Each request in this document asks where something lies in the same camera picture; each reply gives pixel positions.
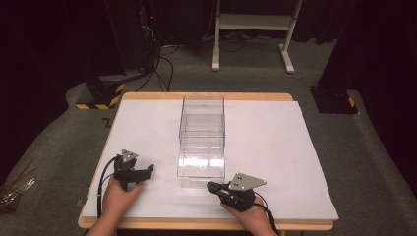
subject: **clear acrylic container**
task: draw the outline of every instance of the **clear acrylic container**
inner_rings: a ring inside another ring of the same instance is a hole
[[[183,188],[224,181],[224,98],[186,96],[179,131],[177,176]]]

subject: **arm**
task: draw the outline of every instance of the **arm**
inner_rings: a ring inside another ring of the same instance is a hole
[[[144,184],[145,182],[140,182],[130,192],[125,192],[120,182],[111,176],[104,194],[103,214],[87,235],[113,235],[120,218],[133,203]]]
[[[259,197],[255,198],[255,203],[260,205],[264,204]],[[246,211],[239,212],[230,206],[224,204],[221,204],[221,206],[233,214],[239,220],[240,224],[254,236],[276,236],[276,233],[270,227],[267,214],[263,208],[252,206]]]

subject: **white metal leg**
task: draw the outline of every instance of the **white metal leg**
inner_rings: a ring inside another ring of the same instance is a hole
[[[212,69],[214,71],[218,71],[220,69],[219,35],[220,35],[220,0],[217,0],[216,14],[215,14],[215,30],[214,30],[214,49],[212,53]]]
[[[225,14],[220,21],[220,0],[217,0],[215,17],[214,47],[212,53],[212,69],[220,69],[220,50],[219,35],[220,29],[240,29],[240,30],[286,30],[287,34],[283,44],[279,44],[279,52],[285,64],[288,74],[295,72],[291,59],[288,54],[288,46],[297,23],[298,14],[303,0],[296,0],[296,5],[292,16],[263,16],[263,15],[236,15]]]
[[[285,37],[284,44],[279,44],[279,52],[282,55],[282,59],[285,64],[285,69],[288,74],[294,74],[295,72],[294,67],[292,66],[291,59],[289,58],[288,46],[289,46],[289,42],[291,41],[292,33],[294,32],[295,24],[297,23],[298,14],[300,12],[302,3],[303,3],[303,0],[297,0],[294,13],[292,15],[291,21],[288,26],[288,32]]]

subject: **white tabletop surface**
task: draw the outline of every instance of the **white tabletop surface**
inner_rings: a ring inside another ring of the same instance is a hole
[[[182,100],[122,100],[81,216],[96,216],[101,172],[127,149],[139,155],[136,169],[154,164],[154,171],[125,217],[233,217],[207,189],[181,188],[181,109]],[[298,102],[225,100],[224,109],[225,181],[236,172],[267,180],[255,191],[267,200],[275,219],[338,219]],[[106,175],[112,172],[111,164]]]

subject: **wooden table edge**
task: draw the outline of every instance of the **wooden table edge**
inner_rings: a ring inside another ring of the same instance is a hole
[[[126,92],[122,100],[132,99],[183,99],[184,96],[223,96],[225,100],[292,101],[289,93],[273,92]]]
[[[79,226],[92,228],[96,217],[79,217]],[[278,230],[325,231],[333,228],[333,221],[317,220],[276,220]],[[190,219],[190,218],[123,218],[118,229],[159,229],[159,230],[244,230],[237,219]]]

